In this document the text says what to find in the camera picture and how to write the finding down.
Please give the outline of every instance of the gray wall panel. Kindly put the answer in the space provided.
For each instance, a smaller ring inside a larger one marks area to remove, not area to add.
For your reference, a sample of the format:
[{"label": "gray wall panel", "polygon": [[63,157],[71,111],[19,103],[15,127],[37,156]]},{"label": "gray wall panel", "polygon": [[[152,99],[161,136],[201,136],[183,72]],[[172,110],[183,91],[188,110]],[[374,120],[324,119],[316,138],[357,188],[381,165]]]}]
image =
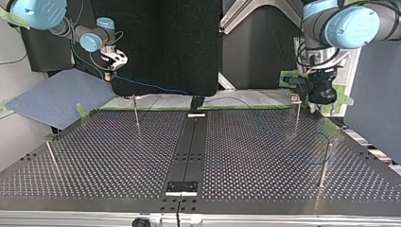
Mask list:
[{"label": "gray wall panel", "polygon": [[401,163],[401,43],[362,49],[345,123]]},{"label": "gray wall panel", "polygon": [[[234,1],[223,0],[224,13]],[[237,89],[278,88],[280,72],[296,69],[293,37],[299,34],[279,9],[255,10],[223,35],[223,75]]]}]

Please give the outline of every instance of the blue cable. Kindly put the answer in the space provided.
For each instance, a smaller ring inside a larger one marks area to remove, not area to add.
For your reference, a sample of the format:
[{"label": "blue cable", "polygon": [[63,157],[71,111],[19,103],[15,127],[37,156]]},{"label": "blue cable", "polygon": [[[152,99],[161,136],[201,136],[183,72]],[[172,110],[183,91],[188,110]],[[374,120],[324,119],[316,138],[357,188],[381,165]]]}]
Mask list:
[{"label": "blue cable", "polygon": [[117,79],[123,79],[125,81],[131,82],[131,83],[135,83],[135,84],[138,84],[138,85],[141,85],[141,86],[144,86],[144,87],[151,87],[151,88],[156,88],[156,89],[159,89],[159,90],[165,91],[165,92],[179,93],[179,94],[182,94],[182,95],[185,95],[185,96],[189,96],[189,94],[187,92],[181,91],[181,90],[167,89],[167,88],[164,88],[164,87],[160,87],[160,86],[152,85],[152,84],[148,84],[148,83],[143,83],[143,82],[135,81],[135,80],[132,80],[132,79],[125,79],[125,78],[121,78],[121,77],[116,77],[116,78]]},{"label": "blue cable", "polygon": [[[256,124],[259,126],[259,128],[262,129],[262,131],[264,131],[265,133],[267,133],[270,137],[272,137],[273,140],[280,141],[280,139],[278,139],[275,136],[274,133],[272,133],[267,127],[265,127],[265,125],[261,122],[261,120],[259,119],[259,117],[255,113],[255,110],[252,109],[252,107],[250,105],[248,105],[248,103],[244,102],[243,100],[241,100],[239,98],[236,98],[236,97],[228,97],[228,96],[226,96],[226,97],[219,97],[219,98],[215,98],[215,99],[212,99],[212,100],[209,100],[209,101],[205,101],[205,103],[209,103],[209,102],[213,102],[213,101],[217,101],[217,100],[221,100],[221,99],[233,99],[233,100],[236,100],[236,101],[239,101],[239,102],[245,104],[250,109],[252,117],[253,117],[253,120],[256,122]],[[322,133],[322,132],[315,132],[314,134],[315,135],[321,135],[327,140],[327,147],[326,147],[326,153],[327,153],[329,148],[330,148],[330,144],[331,144],[331,141],[330,141],[329,137],[327,135],[325,135],[324,133]],[[288,151],[281,143],[276,143],[276,144],[280,147],[280,149]],[[329,157],[327,157],[327,159],[322,160],[321,162],[308,162],[306,160],[303,160],[303,162],[306,163],[306,164],[312,165],[312,166],[320,166],[320,165],[323,165],[326,162],[328,162],[330,159],[331,159],[331,154],[330,154]]]},{"label": "blue cable", "polygon": [[301,85],[301,83],[300,83],[300,81],[298,81],[298,79],[295,79],[296,81],[297,81],[297,83],[298,83],[298,86],[300,87],[300,89],[301,89],[301,92],[304,94],[304,96],[307,96],[307,93],[305,93],[305,91],[304,91],[304,88],[302,87],[302,85]]},{"label": "blue cable", "polygon": [[[179,94],[182,94],[182,95],[185,95],[185,96],[189,96],[189,94],[188,94],[187,92],[182,91],[182,90],[167,89],[167,88],[164,88],[164,87],[161,87],[161,86],[152,85],[152,84],[148,84],[148,83],[144,83],[144,82],[139,82],[139,81],[135,81],[135,80],[132,80],[132,79],[125,79],[125,78],[121,78],[121,77],[116,77],[116,78],[117,78],[117,79],[123,79],[123,80],[125,80],[125,81],[131,82],[131,83],[134,83],[134,84],[138,84],[138,85],[141,85],[141,86],[156,88],[156,89],[159,89],[159,90],[165,91],[165,92],[179,93]],[[233,100],[236,100],[236,101],[239,101],[239,102],[245,104],[245,105],[248,107],[248,109],[250,109],[251,114],[252,114],[252,117],[253,117],[253,120],[256,122],[256,124],[259,126],[259,128],[261,128],[264,132],[266,132],[266,133],[267,133],[270,137],[272,137],[275,141],[280,141],[280,140],[275,136],[274,133],[272,133],[268,128],[265,127],[265,125],[261,122],[261,120],[259,119],[259,117],[258,117],[257,114],[255,113],[254,109],[253,109],[250,105],[248,105],[248,103],[244,102],[243,100],[241,100],[241,99],[239,99],[239,98],[236,98],[236,97],[229,97],[229,96],[226,96],[226,97],[218,97],[218,98],[214,98],[214,99],[211,99],[211,100],[208,100],[208,101],[204,101],[204,103],[210,103],[210,102],[214,102],[214,101],[218,101],[218,100],[222,100],[222,99],[233,99]],[[327,143],[328,143],[328,144],[327,144],[327,149],[326,149],[326,153],[327,153],[327,152],[328,152],[328,149],[329,149],[329,146],[330,146],[330,144],[331,144],[330,139],[328,138],[327,135],[325,135],[325,134],[322,133],[322,132],[316,132],[315,134],[316,134],[316,135],[321,135],[321,136],[323,136],[323,137],[327,140]],[[285,151],[288,151],[286,148],[284,148],[284,146],[283,146],[281,143],[277,143],[277,145],[280,147],[280,149],[285,150]],[[323,165],[323,164],[325,164],[326,162],[328,162],[328,161],[330,160],[330,158],[331,158],[331,154],[330,154],[329,157],[327,157],[327,159],[325,159],[325,160],[323,160],[323,161],[321,161],[321,162],[308,162],[308,161],[305,161],[305,160],[303,160],[303,162],[305,162],[305,163],[307,163],[307,164],[309,164],[309,165],[318,166],[318,165]]]}]

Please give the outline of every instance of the metal bracket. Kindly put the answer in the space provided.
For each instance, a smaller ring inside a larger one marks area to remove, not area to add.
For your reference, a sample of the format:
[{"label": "metal bracket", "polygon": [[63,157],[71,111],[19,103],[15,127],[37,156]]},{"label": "metal bracket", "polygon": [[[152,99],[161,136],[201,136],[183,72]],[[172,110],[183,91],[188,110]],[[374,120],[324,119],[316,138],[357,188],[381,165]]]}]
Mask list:
[{"label": "metal bracket", "polygon": [[44,137],[45,142],[56,142],[61,140],[61,134],[48,134]]},{"label": "metal bracket", "polygon": [[304,4],[301,0],[237,0],[220,22],[220,32],[229,34],[253,11],[263,6],[280,9],[297,27],[301,25]]},{"label": "metal bracket", "polygon": [[206,116],[206,113],[204,113],[204,112],[193,112],[193,113],[188,114],[189,118],[205,117],[205,116]]},{"label": "metal bracket", "polygon": [[152,218],[152,217],[136,218],[132,222],[132,226],[133,227],[142,227],[142,226],[160,227],[160,226],[162,226],[162,220],[160,218]]},{"label": "metal bracket", "polygon": [[326,172],[327,172],[327,166],[328,166],[328,158],[331,156],[331,152],[332,152],[332,149],[333,149],[333,144],[332,143],[330,143],[329,145],[329,148],[328,148],[328,151],[325,153],[325,155],[324,155],[324,164],[323,164],[323,167],[322,167],[322,174],[321,174],[321,178],[320,178],[320,180],[319,180],[319,187],[320,188],[322,188],[322,187],[324,187],[324,180],[325,180],[325,175],[326,175]]},{"label": "metal bracket", "polygon": [[198,195],[198,183],[197,182],[168,183],[166,195],[196,197]]},{"label": "metal bracket", "polygon": [[[316,52],[308,51],[308,54],[307,54],[306,58],[310,59],[310,56],[311,55],[315,55],[315,54],[316,54]],[[328,63],[323,64],[323,65],[319,65],[319,66],[312,66],[311,68],[314,69],[314,70],[326,69],[326,68],[334,67],[336,65],[343,67],[344,64],[346,63],[346,59],[350,58],[350,57],[351,57],[351,55],[350,55],[350,51],[349,50],[347,50],[347,49],[340,50],[338,56],[334,60],[332,60],[331,62],[328,62]]]},{"label": "metal bracket", "polygon": [[201,216],[192,216],[190,227],[202,227],[203,219]]},{"label": "metal bracket", "polygon": [[218,72],[218,83],[227,92],[234,92],[236,90],[236,87],[227,78],[225,78],[220,72]]},{"label": "metal bracket", "polygon": [[115,48],[115,45],[107,45],[100,49],[102,54],[101,59],[104,61],[111,61],[110,70],[116,71],[128,62],[127,56],[121,51]]}]

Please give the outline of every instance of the white wall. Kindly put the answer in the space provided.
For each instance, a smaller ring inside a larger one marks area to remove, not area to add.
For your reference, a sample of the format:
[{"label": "white wall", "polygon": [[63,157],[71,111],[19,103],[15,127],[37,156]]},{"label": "white wall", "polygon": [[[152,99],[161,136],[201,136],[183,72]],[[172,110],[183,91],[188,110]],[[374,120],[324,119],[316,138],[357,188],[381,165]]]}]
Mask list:
[{"label": "white wall", "polygon": [[[0,20],[0,64],[19,60],[25,53],[20,33]],[[30,71],[28,58],[0,65],[0,103],[30,90],[44,79],[45,74]],[[38,147],[50,132],[42,123],[0,111],[0,171]]]}]

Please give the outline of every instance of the robotic arm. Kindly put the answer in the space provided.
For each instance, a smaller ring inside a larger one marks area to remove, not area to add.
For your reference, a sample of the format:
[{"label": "robotic arm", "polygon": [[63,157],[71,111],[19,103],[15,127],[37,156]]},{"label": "robotic arm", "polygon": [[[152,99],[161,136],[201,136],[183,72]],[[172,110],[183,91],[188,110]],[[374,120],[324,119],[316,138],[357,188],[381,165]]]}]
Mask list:
[{"label": "robotic arm", "polygon": [[340,9],[338,0],[319,0],[304,7],[305,61],[297,62],[313,73],[309,101],[315,104],[336,102],[333,80],[347,51],[371,41],[401,40],[401,1],[358,1]]},{"label": "robotic arm", "polygon": [[128,62],[127,56],[115,47],[115,26],[110,18],[98,18],[96,28],[80,26],[65,18],[66,0],[1,0],[1,7],[24,18],[29,26],[50,30],[54,35],[79,42],[89,53],[100,50],[112,74]]}]

